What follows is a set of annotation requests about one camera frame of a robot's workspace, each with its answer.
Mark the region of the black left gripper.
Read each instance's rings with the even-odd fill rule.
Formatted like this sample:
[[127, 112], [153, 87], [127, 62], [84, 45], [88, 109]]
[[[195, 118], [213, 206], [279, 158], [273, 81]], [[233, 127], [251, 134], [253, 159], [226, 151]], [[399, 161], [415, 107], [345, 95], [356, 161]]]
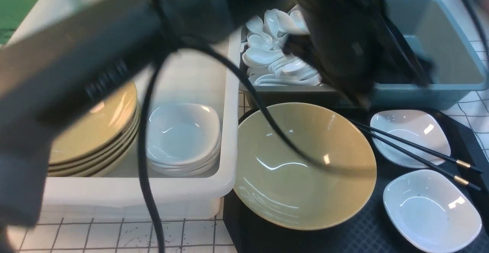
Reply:
[[426, 89], [433, 62], [416, 54], [387, 15], [385, 0], [297, 0], [308, 35], [283, 46], [315, 68], [321, 81], [368, 109], [383, 72]]

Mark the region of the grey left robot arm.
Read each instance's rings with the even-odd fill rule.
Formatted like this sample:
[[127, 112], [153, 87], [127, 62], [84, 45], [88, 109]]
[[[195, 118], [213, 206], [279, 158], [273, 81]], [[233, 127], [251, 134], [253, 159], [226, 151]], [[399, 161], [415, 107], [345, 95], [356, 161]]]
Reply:
[[[215, 58], [244, 84], [279, 138], [315, 167], [327, 169], [279, 129], [248, 78], [211, 44], [227, 39], [278, 0], [101, 0], [1, 51], [1, 252], [14, 249], [9, 226], [40, 217], [51, 145], [95, 105], [152, 65], [142, 105], [148, 113], [166, 58], [193, 49]], [[367, 108], [381, 70], [412, 84], [432, 84], [433, 62], [412, 51], [387, 16], [385, 0], [297, 0], [308, 35], [289, 35], [283, 51], [305, 61], [349, 101]]]

